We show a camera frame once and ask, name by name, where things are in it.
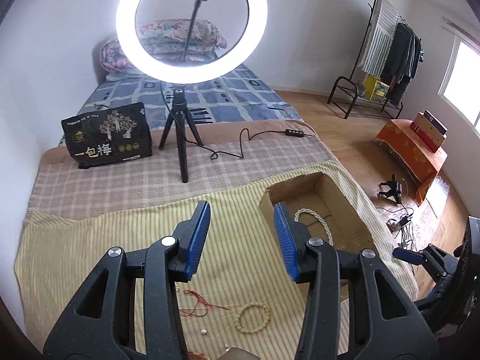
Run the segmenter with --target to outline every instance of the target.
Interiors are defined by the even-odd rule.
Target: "black bag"
[[[80,168],[152,155],[143,103],[86,112],[61,121],[71,157]]]

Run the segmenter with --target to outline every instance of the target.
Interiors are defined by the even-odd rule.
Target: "red box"
[[[422,114],[418,113],[414,120],[418,128],[420,128],[434,142],[435,146],[440,147],[445,141],[447,135],[443,135],[437,128]]]
[[[415,122],[412,122],[410,124],[410,128],[414,130],[414,132],[416,132],[420,138],[422,138],[422,140],[427,144],[431,151],[435,153],[439,149],[439,146],[437,146],[434,141],[431,140],[430,137],[425,133],[425,131],[423,131],[415,124]]]

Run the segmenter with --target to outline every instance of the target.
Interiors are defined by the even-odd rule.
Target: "yellow box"
[[[365,98],[372,100],[376,103],[383,103],[388,93],[388,85],[384,84],[380,79],[368,75],[365,81],[363,82],[363,86],[367,88],[365,93]]]

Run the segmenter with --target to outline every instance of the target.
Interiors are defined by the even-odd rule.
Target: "floral pillow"
[[[189,19],[167,19],[144,24],[137,28],[138,39],[169,39],[186,41],[188,36]],[[217,28],[207,20],[195,20],[191,32],[191,43],[207,46],[227,48],[227,41],[218,32]]]
[[[169,63],[206,64],[218,58],[218,48],[227,41],[217,28],[206,20],[196,20],[193,26],[186,61],[182,60],[188,34],[188,19],[161,20],[137,28],[140,44],[153,58]],[[100,51],[100,64],[115,77],[143,77],[139,69],[124,54],[118,39],[109,40]]]
[[[190,44],[186,60],[183,62],[183,50],[185,49],[185,43],[183,42],[157,40],[156,42],[147,42],[145,44],[145,42],[141,40],[140,43],[148,54],[158,61],[184,63],[190,66],[191,63],[207,64],[218,58],[216,53],[217,48],[204,44]],[[123,53],[118,39],[111,40],[102,47],[100,51],[100,64],[107,72],[119,75],[122,79],[145,76]]]

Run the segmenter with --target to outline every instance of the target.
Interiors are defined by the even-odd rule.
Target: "orange cloth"
[[[405,119],[392,120],[375,138],[388,143],[420,181],[415,201],[421,205],[428,188],[442,169],[447,153],[442,148],[435,153],[432,152],[422,138],[410,128],[411,123],[411,120]]]

